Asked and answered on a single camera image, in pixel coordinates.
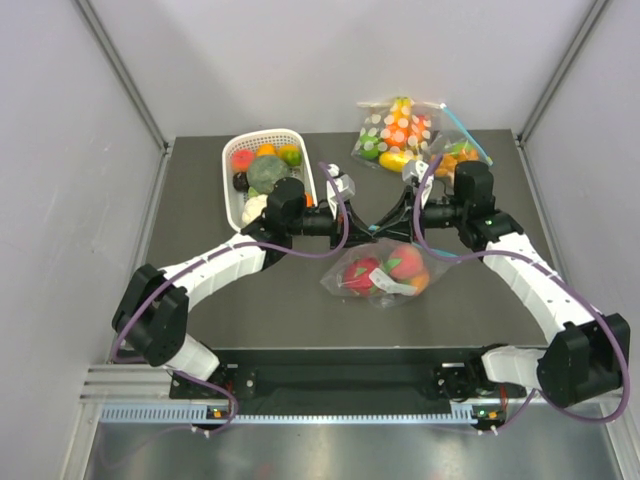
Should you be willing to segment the clear blue zip bag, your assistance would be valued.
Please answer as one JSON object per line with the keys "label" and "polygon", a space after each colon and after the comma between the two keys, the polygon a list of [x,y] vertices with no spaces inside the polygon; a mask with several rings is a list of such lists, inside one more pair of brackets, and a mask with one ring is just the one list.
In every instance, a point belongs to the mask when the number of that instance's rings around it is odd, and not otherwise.
{"label": "clear blue zip bag", "polygon": [[[430,284],[437,282],[453,266],[450,261],[454,255],[450,252],[437,249],[433,255],[429,254],[417,242],[404,243],[389,239],[379,239],[373,243],[349,248],[340,259],[324,274],[320,284],[330,294],[339,297],[353,297],[367,300],[371,305],[385,309],[408,302],[423,294],[413,296],[414,289],[408,285],[408,280],[395,280],[386,270],[386,261],[395,247],[401,244],[410,244],[416,247],[423,258],[424,269],[430,273]],[[370,279],[378,287],[378,291],[372,296],[364,297],[350,292],[343,286],[343,273],[355,260],[364,257],[375,257],[380,261],[380,266],[370,274]]]}

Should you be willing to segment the red fake dragon fruit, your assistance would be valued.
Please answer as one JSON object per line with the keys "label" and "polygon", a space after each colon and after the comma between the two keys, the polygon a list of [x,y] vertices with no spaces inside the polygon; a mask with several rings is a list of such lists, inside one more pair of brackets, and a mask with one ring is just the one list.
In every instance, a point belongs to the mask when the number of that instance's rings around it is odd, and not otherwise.
{"label": "red fake dragon fruit", "polygon": [[379,266],[380,261],[375,257],[364,257],[355,260],[343,273],[343,286],[356,295],[372,296],[378,291],[378,287],[370,279],[370,274]]}

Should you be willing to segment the orange fake peach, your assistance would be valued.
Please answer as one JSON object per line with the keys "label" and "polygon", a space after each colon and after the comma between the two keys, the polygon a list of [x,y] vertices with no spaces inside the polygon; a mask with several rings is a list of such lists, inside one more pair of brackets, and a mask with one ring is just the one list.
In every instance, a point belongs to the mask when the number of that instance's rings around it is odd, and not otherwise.
{"label": "orange fake peach", "polygon": [[411,277],[408,285],[414,289],[413,296],[420,295],[429,286],[430,280],[430,273],[426,269]]}

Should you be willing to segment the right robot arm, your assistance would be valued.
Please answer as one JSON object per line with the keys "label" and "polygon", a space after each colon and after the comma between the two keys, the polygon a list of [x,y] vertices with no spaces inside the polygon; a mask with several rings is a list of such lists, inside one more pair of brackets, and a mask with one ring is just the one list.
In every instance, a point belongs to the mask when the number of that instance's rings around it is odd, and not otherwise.
{"label": "right robot arm", "polygon": [[427,229],[455,228],[470,258],[479,259],[511,289],[548,343],[543,349],[487,347],[470,362],[469,388],[487,396],[502,383],[519,385],[539,391],[558,409],[621,390],[619,407],[624,409],[630,394],[627,321],[600,313],[540,257],[520,224],[497,208],[487,165],[458,164],[454,193],[440,201],[429,197],[435,170],[419,160],[403,166],[411,239],[424,243]]}

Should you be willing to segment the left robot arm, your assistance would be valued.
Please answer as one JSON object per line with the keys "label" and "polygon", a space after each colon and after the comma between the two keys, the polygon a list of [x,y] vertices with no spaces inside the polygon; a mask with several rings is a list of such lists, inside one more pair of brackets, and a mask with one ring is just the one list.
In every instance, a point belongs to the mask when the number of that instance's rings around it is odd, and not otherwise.
{"label": "left robot arm", "polygon": [[218,357],[187,334],[190,310],[228,284],[291,254],[298,235],[327,236],[332,250],[347,243],[347,202],[355,183],[346,174],[327,183],[327,204],[310,207],[301,181],[285,177],[268,195],[246,204],[247,225],[219,247],[170,267],[150,264],[132,276],[112,320],[121,341],[153,367],[179,370],[205,396],[226,387]]}

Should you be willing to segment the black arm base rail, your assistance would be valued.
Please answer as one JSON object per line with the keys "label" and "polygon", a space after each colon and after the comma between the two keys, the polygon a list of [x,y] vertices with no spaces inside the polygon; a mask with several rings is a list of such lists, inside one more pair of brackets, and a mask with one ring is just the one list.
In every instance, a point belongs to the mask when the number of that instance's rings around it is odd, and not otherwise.
{"label": "black arm base rail", "polygon": [[451,402],[525,397],[467,365],[478,348],[223,349],[215,385],[242,414],[444,413]]}

